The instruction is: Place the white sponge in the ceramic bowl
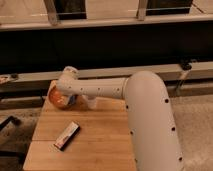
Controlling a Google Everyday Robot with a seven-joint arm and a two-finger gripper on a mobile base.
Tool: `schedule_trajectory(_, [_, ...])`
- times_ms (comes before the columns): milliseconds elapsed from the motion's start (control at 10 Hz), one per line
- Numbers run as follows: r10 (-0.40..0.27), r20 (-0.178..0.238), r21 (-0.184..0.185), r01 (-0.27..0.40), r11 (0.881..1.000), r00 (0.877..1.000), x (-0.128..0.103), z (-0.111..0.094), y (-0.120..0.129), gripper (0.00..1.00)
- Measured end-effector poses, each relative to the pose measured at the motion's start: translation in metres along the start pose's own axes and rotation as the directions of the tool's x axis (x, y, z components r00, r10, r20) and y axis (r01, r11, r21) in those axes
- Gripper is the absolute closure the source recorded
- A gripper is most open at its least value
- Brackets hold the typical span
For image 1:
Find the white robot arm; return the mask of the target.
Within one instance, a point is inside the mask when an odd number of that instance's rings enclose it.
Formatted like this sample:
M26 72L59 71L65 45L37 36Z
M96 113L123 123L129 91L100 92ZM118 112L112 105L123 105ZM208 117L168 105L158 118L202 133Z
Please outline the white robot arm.
M67 66L56 87L65 96L123 99L137 171L183 171L184 161L174 115L163 80L151 71L125 78L80 80Z

